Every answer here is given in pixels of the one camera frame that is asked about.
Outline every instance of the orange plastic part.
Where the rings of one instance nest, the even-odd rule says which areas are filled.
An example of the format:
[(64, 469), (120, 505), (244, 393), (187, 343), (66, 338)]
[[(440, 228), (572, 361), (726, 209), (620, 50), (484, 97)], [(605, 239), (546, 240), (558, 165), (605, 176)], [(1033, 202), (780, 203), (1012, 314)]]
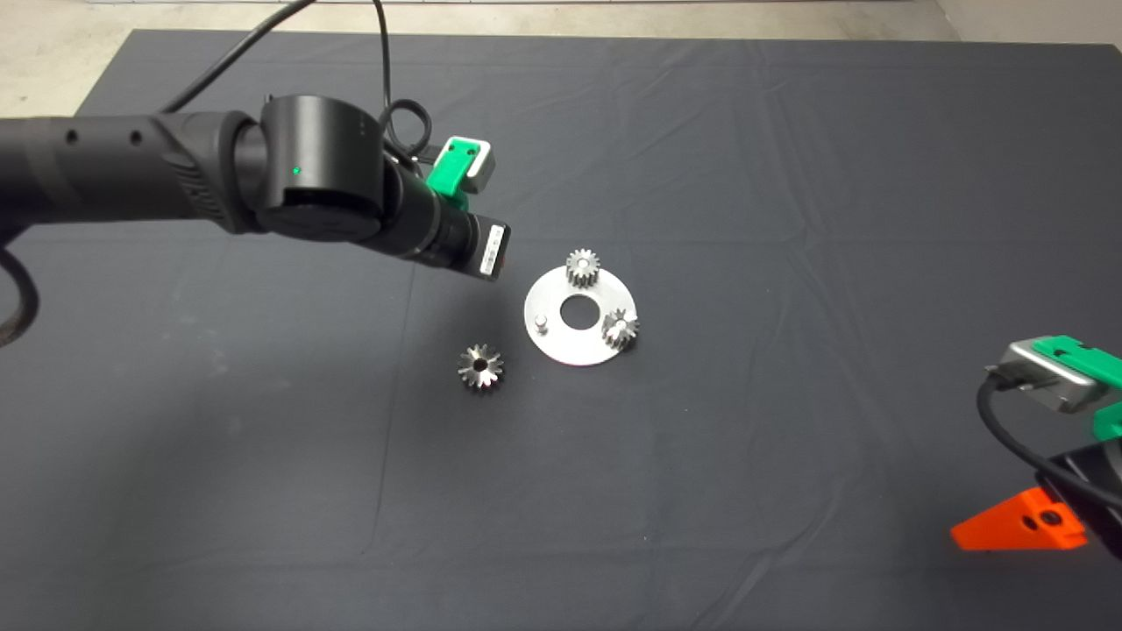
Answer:
[(1070, 550), (1087, 542), (1072, 507), (1039, 486), (951, 528), (950, 536), (964, 550)]

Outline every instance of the metal plate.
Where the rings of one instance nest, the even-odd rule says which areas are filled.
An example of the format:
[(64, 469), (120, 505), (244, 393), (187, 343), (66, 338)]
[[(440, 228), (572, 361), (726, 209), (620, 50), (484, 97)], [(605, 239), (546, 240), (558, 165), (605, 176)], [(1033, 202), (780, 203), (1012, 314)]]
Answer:
[[(561, 319), (561, 305), (574, 295), (588, 296), (600, 309), (596, 324), (589, 329), (573, 329)], [(636, 317), (635, 300), (627, 285), (610, 272), (600, 269), (596, 284), (590, 287), (574, 287), (565, 277), (565, 268), (555, 267), (537, 278), (526, 294), (523, 319), (526, 333), (537, 348), (551, 358), (570, 366), (592, 366), (611, 359), (619, 354), (604, 342), (600, 322), (604, 314), (614, 309), (626, 309)], [(546, 332), (541, 333), (534, 319), (545, 316)]]

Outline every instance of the gear hole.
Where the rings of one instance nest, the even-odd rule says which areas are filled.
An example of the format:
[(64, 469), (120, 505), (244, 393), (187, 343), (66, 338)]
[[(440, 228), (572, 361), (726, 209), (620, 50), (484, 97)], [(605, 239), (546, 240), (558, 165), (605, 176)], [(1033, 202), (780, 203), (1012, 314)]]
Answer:
[(561, 319), (573, 329), (591, 329), (600, 321), (600, 307), (587, 295), (572, 295), (561, 303)]

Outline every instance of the cable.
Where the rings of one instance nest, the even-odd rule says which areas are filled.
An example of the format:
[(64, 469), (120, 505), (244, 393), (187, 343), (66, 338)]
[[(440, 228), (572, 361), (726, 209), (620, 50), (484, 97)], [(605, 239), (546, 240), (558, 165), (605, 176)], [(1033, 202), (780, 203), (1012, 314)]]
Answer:
[[(424, 126), (421, 131), (421, 139), (408, 147), (402, 147), (401, 141), (397, 140), (397, 136), (394, 134), (394, 112), (398, 110), (415, 115), (421, 119), (421, 125)], [(381, 113), (378, 115), (378, 125), (389, 134), (389, 144), (394, 145), (395, 148), (411, 159), (416, 157), (421, 149), (429, 146), (429, 138), (432, 137), (432, 118), (424, 107), (413, 99), (398, 99), (387, 104), (386, 109), (381, 110)]]
[[(380, 31), (381, 39), (381, 101), (384, 109), (378, 119), (383, 129), (388, 135), (386, 145), (388, 145), (392, 149), (390, 153), (405, 163), (406, 166), (415, 170), (416, 164), (414, 158), (416, 158), (421, 150), (429, 146), (429, 139), (432, 136), (432, 117), (429, 116), (427, 110), (425, 110), (421, 103), (417, 103), (416, 101), (410, 99), (402, 99), (399, 101), (393, 100), (390, 92), (389, 29), (386, 26), (386, 11), (381, 6), (381, 0), (370, 1), (374, 2), (374, 8), (378, 12), (378, 29)], [(219, 61), (214, 62), (214, 64), (206, 68), (206, 71), (199, 79), (194, 80), (190, 85), (187, 85), (186, 89), (168, 101), (167, 104), (160, 108), (159, 111), (162, 113), (173, 113), (180, 111), (183, 106), (190, 103), (203, 90), (210, 86), (211, 83), (214, 83), (214, 80), (226, 72), (227, 68), (233, 65), (233, 63), (246, 54), (246, 51), (249, 51), (249, 48), (260, 38), (265, 37), (280, 22), (304, 10), (312, 2), (315, 2), (315, 0), (295, 0), (294, 2), (282, 7), (279, 11), (273, 13), (266, 18), (265, 21), (257, 25), (256, 28), (247, 33), (240, 42), (227, 51), (226, 54), (219, 58)], [(394, 129), (393, 112), (398, 109), (406, 110), (415, 115), (419, 119), (421, 119), (421, 124), (424, 129), (421, 134), (421, 138), (407, 147), (404, 146), (397, 138), (397, 132)]]
[(995, 392), (1003, 392), (1015, 387), (1015, 385), (1001, 377), (999, 375), (991, 374), (984, 382), (982, 382), (981, 387), (978, 387), (977, 394), (977, 406), (978, 415), (982, 417), (982, 422), (985, 423), (986, 429), (990, 433), (1005, 446), (1006, 449), (1013, 452), (1014, 456), (1024, 460), (1032, 468), (1037, 469), (1046, 477), (1049, 477), (1056, 482), (1063, 484), (1065, 488), (1070, 488), (1072, 491), (1087, 497), (1088, 500), (1094, 500), (1100, 504), (1111, 506), (1113, 509), (1122, 510), (1122, 496), (1119, 496), (1109, 491), (1104, 491), (1093, 484), (1087, 483), (1085, 479), (1073, 474), (1072, 472), (1060, 467), (1056, 463), (1052, 463), (1048, 458), (1037, 454), (1026, 445), (1018, 441), (1009, 431), (1002, 427), (1001, 422), (997, 421), (996, 414), (993, 413), (992, 397)]
[[(219, 58), (219, 61), (214, 62), (211, 67), (206, 68), (206, 72), (204, 72), (199, 79), (194, 80), (191, 85), (187, 85), (183, 92), (180, 92), (174, 99), (168, 101), (167, 104), (160, 108), (159, 111), (162, 113), (173, 113), (180, 111), (183, 106), (190, 103), (191, 100), (197, 97), (200, 92), (206, 89), (206, 86), (214, 83), (214, 80), (226, 72), (226, 68), (233, 65), (233, 62), (238, 61), (239, 57), (246, 54), (246, 51), (248, 51), (254, 44), (257, 44), (258, 39), (265, 37), (280, 22), (304, 10), (304, 8), (312, 2), (315, 2), (315, 0), (295, 0), (292, 3), (282, 7), (279, 11), (273, 13), (266, 18), (265, 21), (257, 25), (254, 30), (247, 33), (246, 36), (241, 38), (241, 42), (234, 44), (232, 48), (227, 51), (226, 54)], [(380, 10), (380, 0), (375, 0), (375, 4), (378, 4)], [(385, 42), (385, 27), (383, 27), (381, 33), (383, 42)], [(386, 61), (384, 61), (384, 65), (387, 68), (389, 67), (389, 63)], [(385, 74), (386, 81), (388, 81), (388, 70)]]
[(0, 347), (3, 347), (19, 339), (35, 321), (39, 313), (39, 292), (27, 268), (4, 248), (0, 248), (0, 267), (11, 276), (19, 290), (19, 305), (0, 323)]

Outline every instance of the metal gear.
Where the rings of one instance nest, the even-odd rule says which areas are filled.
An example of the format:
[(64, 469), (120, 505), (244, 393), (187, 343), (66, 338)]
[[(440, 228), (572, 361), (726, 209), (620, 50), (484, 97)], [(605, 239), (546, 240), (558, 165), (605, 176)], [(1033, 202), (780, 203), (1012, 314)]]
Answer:
[(460, 355), (459, 374), (465, 385), (475, 390), (487, 390), (498, 383), (503, 374), (503, 360), (497, 350), (488, 345), (469, 346)]
[(600, 257), (590, 249), (578, 249), (564, 262), (565, 275), (574, 287), (587, 287), (596, 283), (600, 273)]
[(604, 324), (600, 327), (604, 335), (604, 342), (623, 350), (638, 337), (638, 318), (632, 316), (626, 309), (616, 309), (604, 317)]

